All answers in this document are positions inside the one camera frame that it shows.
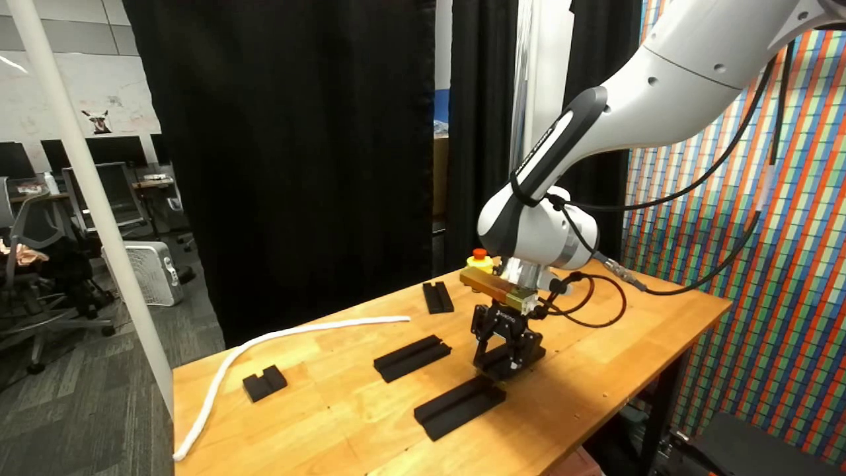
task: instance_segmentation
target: white tube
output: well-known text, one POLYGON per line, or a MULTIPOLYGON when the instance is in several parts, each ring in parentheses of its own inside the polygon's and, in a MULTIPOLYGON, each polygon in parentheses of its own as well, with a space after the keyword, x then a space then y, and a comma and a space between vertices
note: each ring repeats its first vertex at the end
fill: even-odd
POLYGON ((252 346, 258 343, 266 343, 266 341, 274 341, 274 338, 283 338, 283 335, 296 335, 296 333, 317 333, 317 331, 333 331, 333 329, 354 329, 354 326, 386 326, 386 322, 408 322, 411 318, 361 318, 361 321, 342 321, 342 322, 315 322, 315 326, 303 326, 303 329, 283 329, 283 331, 274 331, 274 333, 266 333, 266 335, 258 335, 241 346, 237 346, 218 368, 211 383, 210 383, 210 392, 208 392, 208 399, 204 399, 204 407, 202 412, 193 419, 193 425, 188 428, 186 438, 180 442, 178 452, 176 452, 176 461, 186 461, 186 456, 190 452, 193 442, 204 433, 208 428, 208 420, 211 416, 211 407, 214 407, 214 399, 218 399, 218 392, 222 386, 222 379, 229 375, 229 371, 233 368, 233 363, 250 353, 252 346))
POLYGON ((75 178, 81 181, 82 196, 85 196, 91 214, 95 219, 108 267, 111 267, 115 281, 122 292, 122 298, 127 301, 140 346, 144 346, 149 366, 153 371, 153 379, 160 383, 164 407, 173 416, 176 405, 173 405, 171 363, 163 350, 152 309, 149 309, 149 305, 140 294, 139 277, 132 272, 132 264, 131 264, 122 234, 118 228, 118 219, 111 214, 103 182, 102 182, 99 170, 93 163, 93 155, 85 145, 85 136, 75 120, 71 97, 67 92, 67 84, 61 83, 46 27, 42 27, 33 0, 9 0, 9 7, 12 7, 12 15, 20 27, 26 55, 36 66, 36 74, 41 76, 46 95, 54 104, 54 112, 61 121, 63 148, 70 152, 75 178))

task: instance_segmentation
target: black cable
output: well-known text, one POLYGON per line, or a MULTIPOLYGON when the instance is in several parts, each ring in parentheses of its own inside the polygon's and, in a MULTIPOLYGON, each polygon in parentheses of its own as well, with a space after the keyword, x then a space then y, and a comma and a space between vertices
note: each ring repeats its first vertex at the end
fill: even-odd
POLYGON ((785 121, 785 100, 789 100, 789 84, 792 84, 794 50, 796 50, 796 39, 789 44, 785 64, 783 64, 783 84, 779 87, 779 112, 776 112, 769 167, 776 167, 779 145, 783 140, 783 121, 785 121))
POLYGON ((571 306, 571 309, 558 309, 555 301, 551 301, 554 315, 567 315, 567 313, 583 309, 583 306, 594 298, 594 292, 595 292, 595 281, 588 281, 588 294, 586 294, 586 298, 583 298, 578 306, 571 306))
POLYGON ((670 196, 662 196, 662 199, 654 199, 654 200, 644 200, 644 204, 627 204, 627 206, 600 206, 600 204, 578 204, 578 200, 574 200, 574 204, 578 204, 579 210, 588 210, 588 211, 632 211, 632 210, 652 210, 652 206, 658 206, 658 204, 670 204, 670 200, 681 199, 681 196, 687 196, 687 194, 695 190, 698 186, 703 186, 703 182, 734 155, 734 152, 738 148, 738 142, 740 142, 749 121, 752 121, 753 115, 759 112, 759 104, 763 104, 763 95, 764 95, 764 91, 767 91, 767 83, 769 83, 772 70, 776 70, 776 59, 767 64, 767 70, 764 70, 764 74, 763 74, 763 79, 759 79, 757 95, 753 95, 752 107, 746 109, 743 121, 740 121, 740 128, 736 130, 730 145, 719 153, 719 159, 716 159, 698 181, 693 181, 691 186, 675 190, 675 194, 670 194, 670 196))
MULTIPOLYGON (((783 64, 783 84, 781 84, 781 95, 779 95, 779 117, 776 117, 776 138, 772 138, 772 148, 769 148, 769 167, 779 161, 779 148, 781 148, 781 130, 783 130, 783 115, 785 115, 785 97, 789 97, 789 83, 792 83, 792 64, 794 64, 794 50, 796 50, 796 39, 789 44, 789 52, 785 52, 785 64, 783 64)), ((657 288, 649 288, 644 281, 638 281, 636 272, 631 272, 625 264, 619 264, 617 259, 607 257, 603 251, 594 248, 583 230, 578 228, 578 222, 571 219, 571 214, 567 211, 567 206, 562 206, 567 222, 574 228, 579 243, 595 253, 595 259, 600 259, 617 277, 627 281, 631 286, 640 288, 644 294, 654 294, 654 297, 677 297, 677 294, 687 294, 709 281, 715 281, 743 248, 746 243, 752 241, 759 219, 763 219, 763 211, 753 214, 752 226, 746 228, 740 243, 730 251, 730 257, 724 257, 709 276, 698 277, 695 282, 691 286, 682 286, 682 288, 670 288, 670 292, 657 292, 657 288)))
POLYGON ((549 315, 562 315, 562 318, 567 318, 567 321, 571 321, 571 322, 578 322, 578 326, 583 326, 583 329, 612 329, 612 326, 617 326, 617 322, 627 315, 627 309, 631 309, 627 292, 625 292, 617 281, 612 281, 609 276, 579 272, 579 277, 588 277, 588 282, 590 282, 588 297, 586 297, 578 306, 571 306, 571 309, 567 309, 567 313, 555 306, 555 297, 554 297, 554 298, 549 301, 549 306, 551 306, 554 313, 549 313, 549 315), (571 315, 574 309, 583 309, 583 306, 594 298, 595 281, 612 282, 612 286, 619 292, 619 298, 621 298, 619 313, 617 313, 612 321, 607 321, 607 322, 588 322, 588 321, 579 321, 579 318, 571 315))

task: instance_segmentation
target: gray carpet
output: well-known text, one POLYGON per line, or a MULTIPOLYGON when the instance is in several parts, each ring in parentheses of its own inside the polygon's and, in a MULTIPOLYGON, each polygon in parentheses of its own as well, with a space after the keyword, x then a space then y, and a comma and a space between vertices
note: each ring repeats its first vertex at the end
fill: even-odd
MULTIPOLYGON (((118 321, 115 335, 54 338, 48 368, 38 375, 21 368, 26 350, 0 355, 3 476, 173 473, 173 420, 132 322, 122 301, 103 313, 118 321)), ((222 350, 202 272, 186 282, 178 306, 152 313, 176 368, 222 350)))

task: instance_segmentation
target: wooden tabletop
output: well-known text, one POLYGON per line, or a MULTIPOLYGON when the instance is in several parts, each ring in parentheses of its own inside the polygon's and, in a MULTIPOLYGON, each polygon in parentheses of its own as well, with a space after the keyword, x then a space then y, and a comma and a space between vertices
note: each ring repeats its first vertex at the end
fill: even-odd
MULTIPOLYGON (((441 276, 456 313, 428 315, 420 286, 366 301, 323 318, 408 315, 412 322, 304 333, 250 350, 229 372, 211 419, 186 461, 180 476, 200 473, 543 473, 555 458, 578 450, 645 383, 673 366, 730 301, 691 292, 682 297, 645 297, 627 288, 627 315, 600 331, 564 318, 533 322, 546 335, 549 355, 522 375, 501 383, 506 403, 431 442, 412 409, 477 375, 471 315, 486 305, 459 281, 441 276), (386 383, 373 360, 423 335, 440 335, 453 355, 386 383), (288 386, 252 403, 243 379, 278 366, 288 386)), ((583 301, 588 282, 578 282, 558 305, 583 301)), ((609 321, 619 294, 595 286, 595 298, 579 309, 583 321, 609 321)), ((218 366, 229 353, 176 371, 176 444, 184 442, 218 366)))

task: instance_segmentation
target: multicolored panel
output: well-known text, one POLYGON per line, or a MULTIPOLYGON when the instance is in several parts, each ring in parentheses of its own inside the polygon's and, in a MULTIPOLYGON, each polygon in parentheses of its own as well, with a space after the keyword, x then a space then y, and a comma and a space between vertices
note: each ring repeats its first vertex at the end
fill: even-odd
MULTIPOLYGON (((645 31, 668 0, 649 0, 645 31)), ((846 472, 846 31, 796 39, 776 163, 781 52, 727 163, 691 196, 627 214, 625 261, 693 282, 763 211, 752 243, 703 292, 736 301, 691 353, 675 424, 730 412, 846 472)), ((727 148, 753 84, 687 142, 632 152, 631 204, 670 196, 727 148)))

